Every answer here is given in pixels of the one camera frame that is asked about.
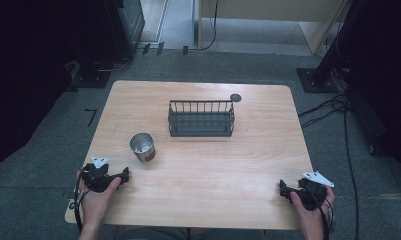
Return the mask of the person's right hand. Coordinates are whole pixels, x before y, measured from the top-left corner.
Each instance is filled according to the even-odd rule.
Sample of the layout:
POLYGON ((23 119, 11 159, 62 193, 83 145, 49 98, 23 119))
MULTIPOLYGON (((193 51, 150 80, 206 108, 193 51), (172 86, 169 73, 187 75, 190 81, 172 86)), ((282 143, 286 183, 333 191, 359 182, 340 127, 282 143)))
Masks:
POLYGON ((331 208, 335 200, 335 194, 331 187, 326 186, 327 196, 321 208, 308 211, 301 204, 293 204, 299 218, 300 229, 305 236, 322 236, 329 239, 329 225, 331 223, 331 208))

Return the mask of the dark equipment cabinet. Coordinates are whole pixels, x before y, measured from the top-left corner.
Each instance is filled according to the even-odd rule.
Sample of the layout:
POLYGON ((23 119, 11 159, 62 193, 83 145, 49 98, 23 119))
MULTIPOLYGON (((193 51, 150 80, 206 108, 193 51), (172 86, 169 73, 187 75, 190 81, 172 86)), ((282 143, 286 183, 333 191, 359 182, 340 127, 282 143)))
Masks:
POLYGON ((145 25, 141 0, 116 0, 116 4, 126 36, 128 59, 132 59, 145 25))

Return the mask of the light wooden cabinet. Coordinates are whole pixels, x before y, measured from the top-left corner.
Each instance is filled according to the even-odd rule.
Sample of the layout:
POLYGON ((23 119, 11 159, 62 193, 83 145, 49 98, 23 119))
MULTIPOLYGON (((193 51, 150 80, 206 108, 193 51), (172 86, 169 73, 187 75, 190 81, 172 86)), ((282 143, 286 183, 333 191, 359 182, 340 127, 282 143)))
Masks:
POLYGON ((202 48, 202 20, 273 20, 298 22, 310 52, 316 54, 349 0, 193 0, 198 6, 194 36, 202 48))

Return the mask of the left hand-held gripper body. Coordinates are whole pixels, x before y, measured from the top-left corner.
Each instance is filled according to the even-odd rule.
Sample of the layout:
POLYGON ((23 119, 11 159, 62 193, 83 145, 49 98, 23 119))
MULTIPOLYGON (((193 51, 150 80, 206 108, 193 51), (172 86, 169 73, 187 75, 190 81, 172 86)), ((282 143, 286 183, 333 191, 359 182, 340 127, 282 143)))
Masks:
POLYGON ((86 187, 94 192, 104 192, 115 178, 121 178, 120 174, 109 175, 109 158, 91 157, 91 163, 87 163, 81 171, 82 179, 86 187))

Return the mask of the black metal stand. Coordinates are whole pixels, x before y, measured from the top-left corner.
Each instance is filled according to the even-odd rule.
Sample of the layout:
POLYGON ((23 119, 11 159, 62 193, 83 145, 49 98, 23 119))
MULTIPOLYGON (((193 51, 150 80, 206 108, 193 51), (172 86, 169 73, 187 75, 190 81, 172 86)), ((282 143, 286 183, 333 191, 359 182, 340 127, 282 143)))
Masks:
POLYGON ((300 28, 313 54, 316 54, 327 37, 334 39, 323 59, 316 68, 297 68, 296 72, 306 93, 338 93, 335 80, 331 77, 332 69, 338 60, 348 60, 340 54, 340 43, 344 38, 342 27, 354 0, 335 0, 334 9, 325 20, 318 22, 300 22, 300 28))
POLYGON ((132 58, 134 44, 125 0, 74 0, 70 21, 79 76, 78 88, 104 88, 110 73, 132 58))

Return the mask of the silver metal cup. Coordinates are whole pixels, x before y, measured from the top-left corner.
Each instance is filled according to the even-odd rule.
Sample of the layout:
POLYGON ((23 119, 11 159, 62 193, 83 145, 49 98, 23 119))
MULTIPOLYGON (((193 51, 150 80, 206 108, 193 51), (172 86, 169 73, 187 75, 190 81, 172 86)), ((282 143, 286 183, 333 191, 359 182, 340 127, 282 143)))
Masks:
POLYGON ((142 162, 151 161, 156 154, 155 145, 153 138, 148 133, 137 133, 135 134, 130 142, 129 146, 135 156, 142 162))

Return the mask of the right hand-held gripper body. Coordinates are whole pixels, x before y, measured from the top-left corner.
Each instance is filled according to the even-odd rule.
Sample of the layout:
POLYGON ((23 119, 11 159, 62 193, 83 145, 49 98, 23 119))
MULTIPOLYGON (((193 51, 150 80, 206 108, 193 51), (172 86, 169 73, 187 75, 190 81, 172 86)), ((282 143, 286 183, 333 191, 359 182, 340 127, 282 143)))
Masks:
POLYGON ((303 206, 313 211, 324 203, 327 196, 326 186, 334 187, 334 183, 318 171, 304 172, 301 176, 302 179, 298 181, 299 196, 303 206))

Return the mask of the person's left hand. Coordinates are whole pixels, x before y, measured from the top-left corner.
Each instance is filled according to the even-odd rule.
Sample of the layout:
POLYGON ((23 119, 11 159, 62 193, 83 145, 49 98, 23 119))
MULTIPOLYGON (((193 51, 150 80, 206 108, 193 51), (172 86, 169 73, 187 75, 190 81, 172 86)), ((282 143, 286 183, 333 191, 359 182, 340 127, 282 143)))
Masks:
POLYGON ((82 229, 100 229, 108 212, 114 192, 120 186, 120 178, 115 178, 109 187, 101 193, 88 192, 82 199, 82 229))

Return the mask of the black tape corner mark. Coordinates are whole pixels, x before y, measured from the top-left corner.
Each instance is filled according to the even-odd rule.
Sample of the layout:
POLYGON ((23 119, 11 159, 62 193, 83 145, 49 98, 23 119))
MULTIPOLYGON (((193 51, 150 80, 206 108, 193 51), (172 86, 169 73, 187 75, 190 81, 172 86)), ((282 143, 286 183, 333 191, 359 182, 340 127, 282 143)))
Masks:
POLYGON ((97 114, 97 109, 84 109, 85 112, 90 113, 90 119, 88 121, 87 127, 90 127, 95 119, 95 116, 97 114))

